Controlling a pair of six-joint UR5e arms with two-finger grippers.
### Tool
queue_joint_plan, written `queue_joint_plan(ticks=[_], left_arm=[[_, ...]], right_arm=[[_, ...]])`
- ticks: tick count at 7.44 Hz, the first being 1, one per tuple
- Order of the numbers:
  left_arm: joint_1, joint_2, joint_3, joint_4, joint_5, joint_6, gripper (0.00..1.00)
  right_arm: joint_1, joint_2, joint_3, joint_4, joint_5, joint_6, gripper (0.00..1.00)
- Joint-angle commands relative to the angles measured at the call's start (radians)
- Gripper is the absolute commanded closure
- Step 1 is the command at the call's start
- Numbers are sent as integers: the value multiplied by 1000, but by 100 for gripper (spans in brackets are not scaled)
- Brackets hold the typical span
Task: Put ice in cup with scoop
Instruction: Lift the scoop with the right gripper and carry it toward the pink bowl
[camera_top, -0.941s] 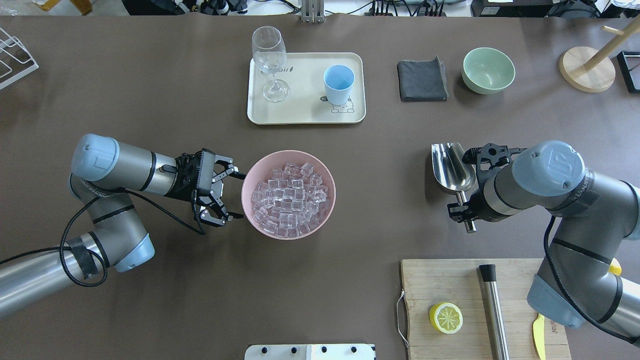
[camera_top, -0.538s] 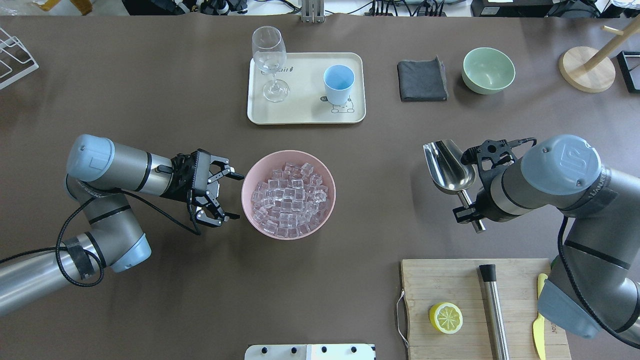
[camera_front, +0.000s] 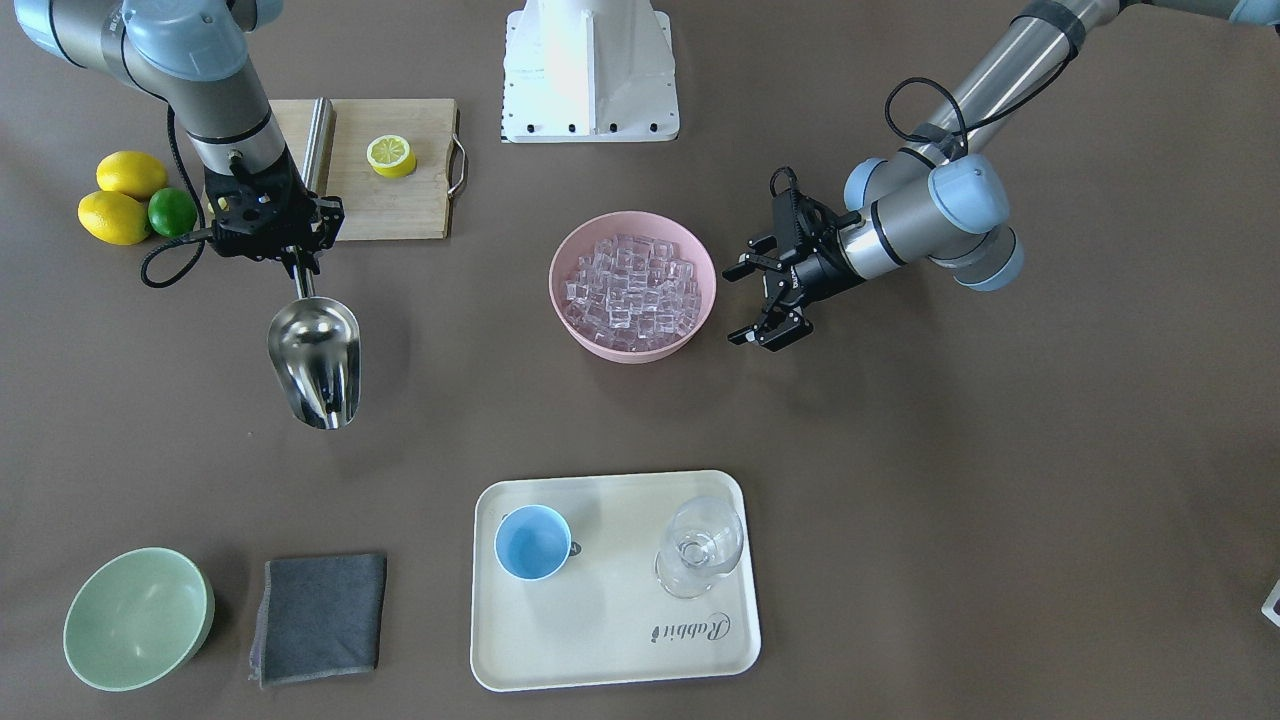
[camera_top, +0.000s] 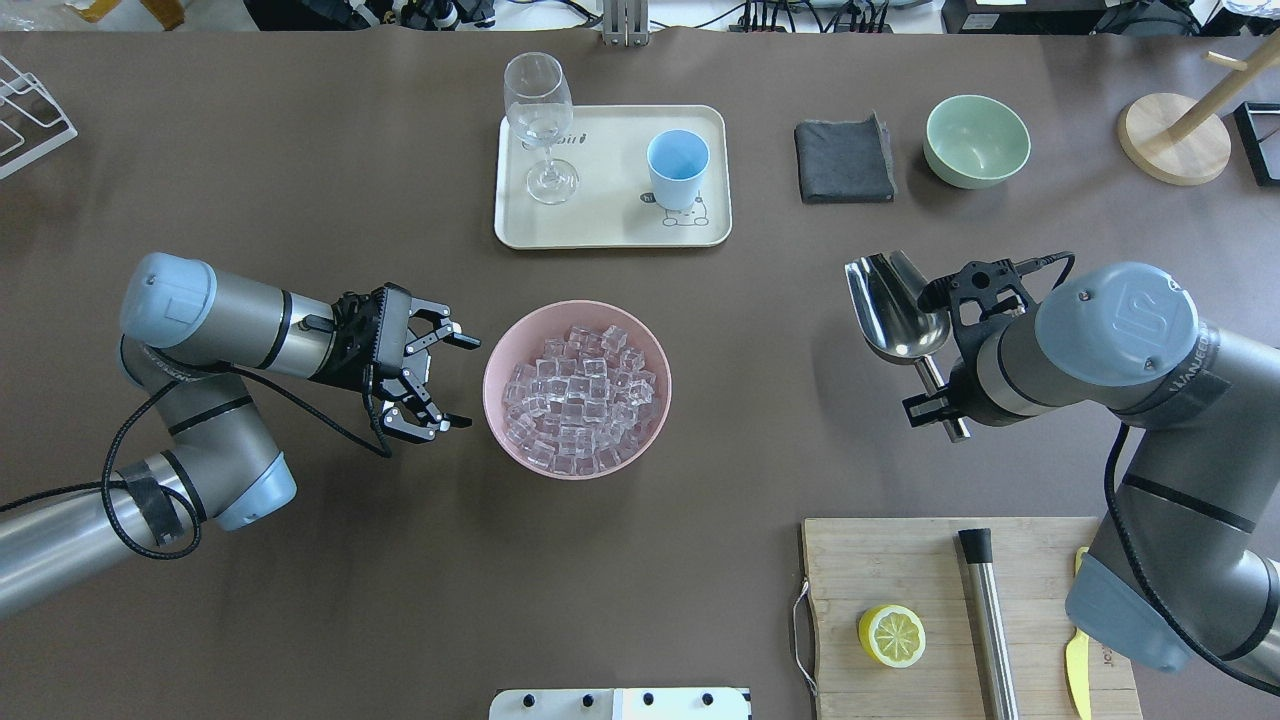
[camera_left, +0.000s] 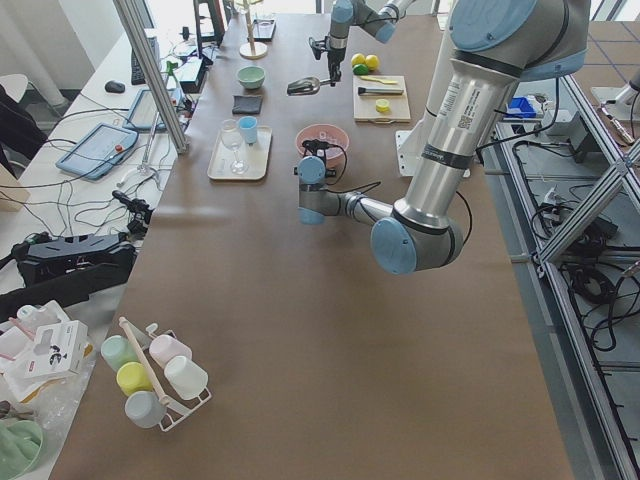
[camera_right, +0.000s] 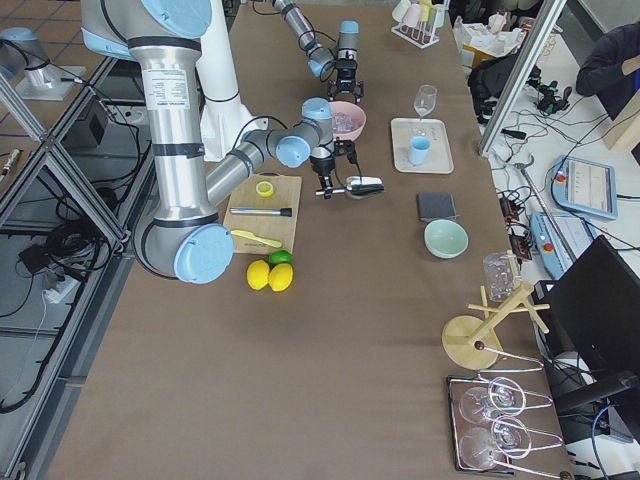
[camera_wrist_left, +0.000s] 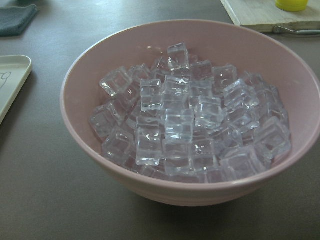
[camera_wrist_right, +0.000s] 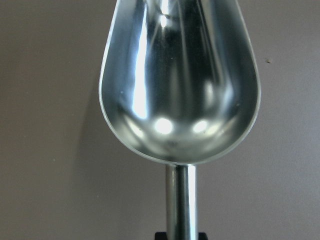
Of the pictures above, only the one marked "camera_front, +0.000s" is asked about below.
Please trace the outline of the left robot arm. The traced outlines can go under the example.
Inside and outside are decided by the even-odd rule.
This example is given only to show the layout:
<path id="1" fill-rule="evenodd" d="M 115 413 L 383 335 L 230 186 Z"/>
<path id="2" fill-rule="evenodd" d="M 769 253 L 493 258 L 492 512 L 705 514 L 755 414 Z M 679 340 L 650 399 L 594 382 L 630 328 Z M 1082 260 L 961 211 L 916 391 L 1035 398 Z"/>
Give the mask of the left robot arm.
<path id="1" fill-rule="evenodd" d="M 723 275 L 763 275 L 759 315 L 728 337 L 778 351 L 813 331 L 805 309 L 925 259 L 969 290 L 1012 282 L 1025 255 L 1009 227 L 1010 205 L 983 147 L 1014 113 L 1048 88 L 1078 56 L 1087 35 L 1115 19 L 1124 1 L 1030 1 L 957 91 L 891 158 L 860 163 L 836 211 L 781 167 L 771 177 L 772 224 L 748 241 Z"/>

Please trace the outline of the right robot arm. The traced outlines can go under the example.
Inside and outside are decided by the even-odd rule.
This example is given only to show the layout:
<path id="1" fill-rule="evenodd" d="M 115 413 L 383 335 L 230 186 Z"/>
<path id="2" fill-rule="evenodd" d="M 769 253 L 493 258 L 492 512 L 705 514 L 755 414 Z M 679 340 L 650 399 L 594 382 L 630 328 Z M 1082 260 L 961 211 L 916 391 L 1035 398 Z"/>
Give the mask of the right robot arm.
<path id="1" fill-rule="evenodd" d="M 344 218 L 340 200 L 305 186 L 259 76 L 248 33 L 280 1 L 18 1 L 41 49 L 164 100 L 204 164 L 207 233 L 224 258 L 317 269 Z"/>

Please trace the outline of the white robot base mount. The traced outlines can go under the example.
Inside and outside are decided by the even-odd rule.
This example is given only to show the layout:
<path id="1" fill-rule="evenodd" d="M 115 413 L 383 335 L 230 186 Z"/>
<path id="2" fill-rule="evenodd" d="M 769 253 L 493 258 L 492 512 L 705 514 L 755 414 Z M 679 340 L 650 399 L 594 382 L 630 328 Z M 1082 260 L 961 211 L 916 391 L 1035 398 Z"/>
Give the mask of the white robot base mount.
<path id="1" fill-rule="evenodd" d="M 506 143 L 678 137 L 671 19 L 649 1 L 527 1 L 506 18 Z"/>

